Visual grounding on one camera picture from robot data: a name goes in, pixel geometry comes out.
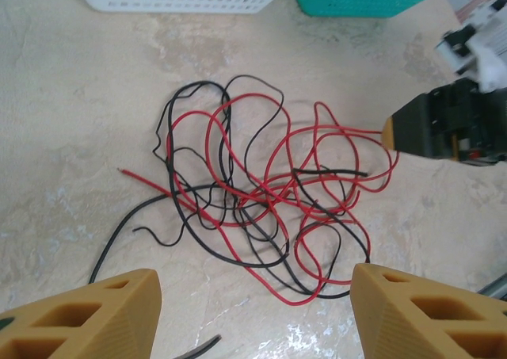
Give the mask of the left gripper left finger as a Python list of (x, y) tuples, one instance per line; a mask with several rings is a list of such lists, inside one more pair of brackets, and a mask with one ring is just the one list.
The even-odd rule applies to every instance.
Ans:
[(162, 308), (153, 269), (137, 269), (1, 314), (3, 358), (148, 358)]

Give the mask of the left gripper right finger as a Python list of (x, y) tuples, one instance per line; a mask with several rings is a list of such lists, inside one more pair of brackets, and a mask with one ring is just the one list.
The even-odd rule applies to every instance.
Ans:
[(374, 264), (353, 269), (366, 358), (504, 358), (506, 303)]

